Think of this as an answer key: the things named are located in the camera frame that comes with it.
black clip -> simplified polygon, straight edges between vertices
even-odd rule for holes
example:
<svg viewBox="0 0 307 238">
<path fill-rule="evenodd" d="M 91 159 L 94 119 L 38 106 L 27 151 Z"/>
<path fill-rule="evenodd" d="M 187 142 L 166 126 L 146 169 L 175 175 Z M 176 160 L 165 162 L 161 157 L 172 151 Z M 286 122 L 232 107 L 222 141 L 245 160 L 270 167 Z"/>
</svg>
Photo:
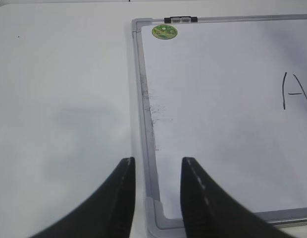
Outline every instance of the black clip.
<svg viewBox="0 0 307 238">
<path fill-rule="evenodd" d="M 198 18 L 196 16 L 172 16 L 172 17 L 165 17 L 164 23 L 171 24 L 171 23 L 190 23 L 190 22 L 198 22 Z"/>
</svg>

white surface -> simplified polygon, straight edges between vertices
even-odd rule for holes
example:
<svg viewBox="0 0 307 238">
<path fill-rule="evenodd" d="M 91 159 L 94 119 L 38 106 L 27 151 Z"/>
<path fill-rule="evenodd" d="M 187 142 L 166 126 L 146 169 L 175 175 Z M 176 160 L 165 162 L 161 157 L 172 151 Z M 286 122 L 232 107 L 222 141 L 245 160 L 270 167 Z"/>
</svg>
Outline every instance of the white surface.
<svg viewBox="0 0 307 238">
<path fill-rule="evenodd" d="M 307 207 L 307 20 L 142 29 L 160 197 L 181 218 L 181 159 L 195 157 L 253 212 Z M 285 72 L 286 110 L 282 82 Z"/>
<path fill-rule="evenodd" d="M 8 103 L 0 103 L 1 135 L 8 130 L 6 137 L 0 137 L 0 154 L 10 159 L 0 158 L 0 238 L 25 238 L 61 218 L 97 188 L 121 157 L 130 154 L 137 159 L 137 196 L 131 238 L 146 237 L 132 19 L 290 13 L 307 13 L 307 0 L 300 3 L 297 0 L 208 0 L 1 7 L 0 83 L 12 86 L 6 87 L 12 97 L 2 95 L 0 90 L 0 97 Z M 79 88 L 82 78 L 99 87 L 99 94 L 86 84 L 82 87 L 92 93 L 86 98 L 89 94 Z M 77 93 L 78 99 L 66 94 L 67 85 Z M 35 97 L 31 89 L 41 92 L 42 96 Z M 94 114 L 89 111 L 93 107 L 98 109 Z M 84 108 L 84 115 L 93 116 L 82 117 L 74 108 Z M 117 121 L 111 122 L 110 128 L 95 122 L 113 117 Z M 9 127 L 2 129 L 3 123 Z M 18 127 L 13 131 L 10 125 Z M 84 126 L 85 132 L 78 129 Z M 92 127 L 99 127 L 96 133 L 91 133 Z M 94 141 L 96 138 L 100 149 L 84 142 L 84 139 Z M 79 168 L 83 166 L 80 161 L 63 163 L 81 157 L 82 148 L 91 147 L 93 153 L 101 155 L 96 160 L 92 152 L 86 151 L 89 159 L 83 170 Z M 287 231 L 307 238 L 307 226 Z"/>
</svg>

whiteboard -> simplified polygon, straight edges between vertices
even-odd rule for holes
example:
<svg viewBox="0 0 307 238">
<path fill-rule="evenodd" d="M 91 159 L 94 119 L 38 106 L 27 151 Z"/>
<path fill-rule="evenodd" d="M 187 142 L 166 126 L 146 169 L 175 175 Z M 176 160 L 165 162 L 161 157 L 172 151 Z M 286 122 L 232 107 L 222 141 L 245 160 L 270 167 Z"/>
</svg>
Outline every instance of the whiteboard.
<svg viewBox="0 0 307 238">
<path fill-rule="evenodd" d="M 164 215 L 185 156 L 252 212 L 307 207 L 307 19 L 173 26 L 141 32 Z"/>
</svg>

green sticker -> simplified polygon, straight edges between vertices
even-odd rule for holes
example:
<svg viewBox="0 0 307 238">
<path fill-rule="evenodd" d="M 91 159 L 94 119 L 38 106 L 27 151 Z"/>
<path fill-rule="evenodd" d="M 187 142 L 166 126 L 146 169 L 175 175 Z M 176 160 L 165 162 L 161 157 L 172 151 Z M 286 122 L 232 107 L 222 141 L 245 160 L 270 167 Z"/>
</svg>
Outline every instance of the green sticker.
<svg viewBox="0 0 307 238">
<path fill-rule="evenodd" d="M 177 29 L 169 25 L 158 25 L 153 28 L 153 35 L 158 39 L 170 40 L 178 34 Z"/>
</svg>

white table surface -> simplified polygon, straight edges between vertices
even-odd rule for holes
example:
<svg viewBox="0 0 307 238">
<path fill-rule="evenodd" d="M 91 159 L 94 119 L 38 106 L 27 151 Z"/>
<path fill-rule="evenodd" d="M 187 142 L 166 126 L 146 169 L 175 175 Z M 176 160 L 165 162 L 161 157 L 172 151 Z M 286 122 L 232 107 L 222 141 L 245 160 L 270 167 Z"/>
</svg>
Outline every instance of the white table surface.
<svg viewBox="0 0 307 238">
<path fill-rule="evenodd" d="M 0 238 L 60 219 L 128 156 L 137 161 L 131 237 L 146 237 L 132 19 L 300 13 L 307 0 L 0 7 Z M 307 238 L 307 226 L 285 230 Z"/>
</svg>

